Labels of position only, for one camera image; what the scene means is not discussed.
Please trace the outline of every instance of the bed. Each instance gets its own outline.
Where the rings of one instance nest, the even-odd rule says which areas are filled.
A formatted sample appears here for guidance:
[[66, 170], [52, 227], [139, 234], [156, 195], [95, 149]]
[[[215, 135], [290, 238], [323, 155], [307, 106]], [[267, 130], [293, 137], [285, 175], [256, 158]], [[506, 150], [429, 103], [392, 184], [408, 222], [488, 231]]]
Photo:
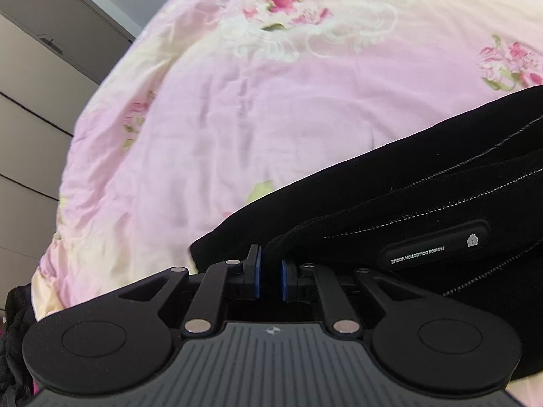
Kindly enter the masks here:
[[[246, 204], [543, 85], [542, 19], [543, 0], [169, 0], [79, 118], [36, 317], [194, 271], [190, 244]], [[540, 405], [534, 387], [512, 391]]]

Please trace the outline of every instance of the pink rose print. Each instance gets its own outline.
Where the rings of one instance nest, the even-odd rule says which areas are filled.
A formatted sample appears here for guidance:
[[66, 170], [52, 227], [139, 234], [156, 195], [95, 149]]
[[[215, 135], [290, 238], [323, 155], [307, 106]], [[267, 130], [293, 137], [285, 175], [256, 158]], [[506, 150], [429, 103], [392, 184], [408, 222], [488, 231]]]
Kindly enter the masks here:
[[266, 0], [269, 1], [270, 5], [268, 10], [271, 13], [284, 12], [292, 13], [295, 12], [294, 3], [298, 3], [301, 0]]
[[258, 13], [259, 13], [259, 10], [257, 8], [243, 10], [243, 14], [245, 15], [245, 18], [247, 19], [254, 17]]
[[150, 90], [147, 92], [147, 99], [144, 102], [133, 102], [125, 111], [122, 124], [124, 131], [129, 134], [129, 138], [124, 141], [123, 150], [128, 150], [136, 141], [145, 122], [145, 116], [155, 98], [156, 94]]
[[243, 15], [261, 30], [287, 31], [301, 25], [318, 25], [332, 16], [314, 0], [253, 0], [242, 8]]
[[324, 8], [320, 12], [307, 9], [299, 17], [292, 19], [292, 22], [294, 24], [320, 24], [331, 14], [332, 12], [328, 8]]
[[543, 77], [537, 73], [530, 73], [530, 79], [535, 85], [543, 85]]
[[537, 55], [519, 42], [508, 44], [492, 35], [495, 47], [485, 47], [479, 53], [482, 80], [493, 90], [512, 91], [543, 85]]

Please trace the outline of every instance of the black fabric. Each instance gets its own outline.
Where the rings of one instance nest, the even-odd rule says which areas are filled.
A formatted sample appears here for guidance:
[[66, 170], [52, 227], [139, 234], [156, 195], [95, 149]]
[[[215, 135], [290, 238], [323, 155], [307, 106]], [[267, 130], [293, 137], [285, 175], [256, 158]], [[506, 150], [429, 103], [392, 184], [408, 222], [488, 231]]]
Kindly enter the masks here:
[[[192, 257], [199, 270], [205, 270], [212, 263], [243, 257], [252, 243], [258, 243], [266, 247], [265, 266], [278, 267], [286, 252], [318, 244], [311, 256], [322, 253], [341, 261], [342, 253], [348, 252], [349, 261], [374, 264], [375, 257], [368, 255], [369, 246], [360, 246], [363, 236], [327, 241], [320, 238], [425, 212], [495, 188], [501, 179], [513, 181], [527, 170], [537, 170], [542, 147], [542, 100], [543, 87], [506, 96], [281, 188], [242, 208], [193, 243]], [[516, 182], [495, 195], [457, 207], [462, 211], [458, 223], [474, 220], [465, 218], [466, 209], [469, 215], [491, 218], [476, 208], [484, 203], [492, 206], [505, 191], [531, 189], [539, 178], [536, 172], [529, 182]], [[496, 213], [515, 214], [516, 210], [512, 206]], [[454, 213], [439, 214], [449, 222], [457, 220]], [[433, 216], [422, 220], [428, 222], [425, 231], [446, 227]], [[401, 234], [419, 233], [412, 229], [412, 222], [394, 228], [400, 228]], [[537, 228], [530, 225], [529, 233], [532, 237]], [[373, 232], [370, 245], [375, 245], [376, 234], [386, 232]], [[355, 258], [351, 248], [357, 250]]]
[[7, 294], [6, 324], [0, 336], [0, 405], [18, 407], [32, 396], [33, 380], [23, 360], [23, 338], [35, 322], [31, 286]]
[[526, 89], [302, 179], [230, 216], [192, 257], [203, 271], [258, 243], [263, 293], [278, 297], [284, 258], [377, 268], [390, 243], [484, 219], [484, 247], [395, 274], [507, 319], [529, 350], [517, 375], [543, 370], [543, 326], [519, 315], [543, 313], [542, 105], [543, 87]]

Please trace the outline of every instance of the white floral pattern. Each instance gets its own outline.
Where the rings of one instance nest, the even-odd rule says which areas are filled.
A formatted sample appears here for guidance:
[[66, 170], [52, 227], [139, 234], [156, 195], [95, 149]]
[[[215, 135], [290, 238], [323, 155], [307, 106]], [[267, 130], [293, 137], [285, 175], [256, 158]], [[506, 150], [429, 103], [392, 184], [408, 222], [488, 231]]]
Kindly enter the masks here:
[[543, 85], [543, 68], [534, 51], [518, 42], [504, 42], [496, 34], [492, 39], [494, 47], [485, 47], [478, 56], [486, 85], [505, 92]]
[[416, 0], [243, 0], [219, 19], [223, 43], [237, 57], [294, 62], [304, 52], [319, 58], [354, 53], [382, 42], [400, 11]]

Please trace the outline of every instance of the logo on device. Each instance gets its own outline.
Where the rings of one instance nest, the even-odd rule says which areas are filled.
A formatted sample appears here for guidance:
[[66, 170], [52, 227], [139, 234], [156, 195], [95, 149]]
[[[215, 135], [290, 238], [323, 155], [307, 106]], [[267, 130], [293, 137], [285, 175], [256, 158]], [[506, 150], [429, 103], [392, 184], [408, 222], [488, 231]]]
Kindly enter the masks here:
[[468, 246], [477, 246], [479, 243], [479, 237], [477, 237], [475, 234], [471, 234], [471, 236], [468, 237]]
[[279, 332], [281, 332], [281, 329], [279, 329], [278, 327], [275, 327], [275, 326], [271, 326], [269, 328], [266, 329], [266, 332], [270, 335], [275, 335], [275, 334], [278, 334]]

